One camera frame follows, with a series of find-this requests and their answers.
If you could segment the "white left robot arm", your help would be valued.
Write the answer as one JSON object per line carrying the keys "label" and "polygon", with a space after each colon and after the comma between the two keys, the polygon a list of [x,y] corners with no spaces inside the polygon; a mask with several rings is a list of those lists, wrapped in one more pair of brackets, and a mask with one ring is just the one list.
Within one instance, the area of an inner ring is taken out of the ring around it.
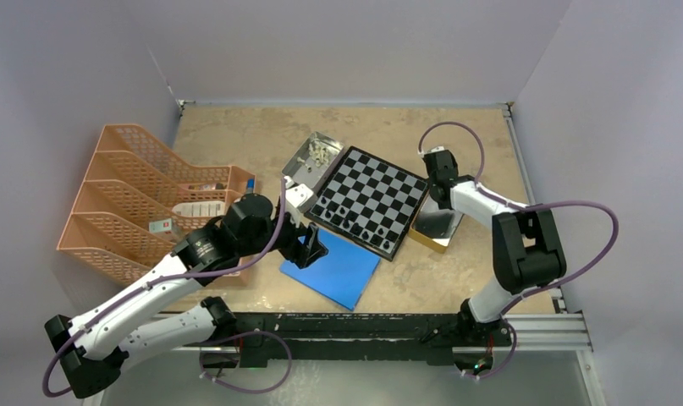
{"label": "white left robot arm", "polygon": [[[243,195],[222,216],[189,232],[146,275],[82,315],[56,315],[45,331],[55,355],[42,378],[49,398],[69,392],[88,398],[114,383],[123,371],[145,359],[187,344],[223,346],[245,337],[237,318],[219,297],[207,297],[181,315],[153,321],[159,311],[216,279],[241,272],[266,254],[306,268],[327,247],[319,227],[300,220],[281,197]],[[251,263],[240,259],[250,257]]]}

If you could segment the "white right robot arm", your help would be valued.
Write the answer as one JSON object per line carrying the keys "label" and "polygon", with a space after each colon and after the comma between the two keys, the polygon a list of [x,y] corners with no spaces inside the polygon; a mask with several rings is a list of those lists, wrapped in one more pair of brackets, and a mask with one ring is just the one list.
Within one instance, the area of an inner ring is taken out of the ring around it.
{"label": "white right robot arm", "polygon": [[430,197],[442,209],[471,217],[492,234],[493,277],[466,300],[457,322],[460,338],[477,344],[510,303],[560,279],[567,262],[554,215],[506,200],[471,175],[459,175],[454,155],[443,147],[422,152]]}

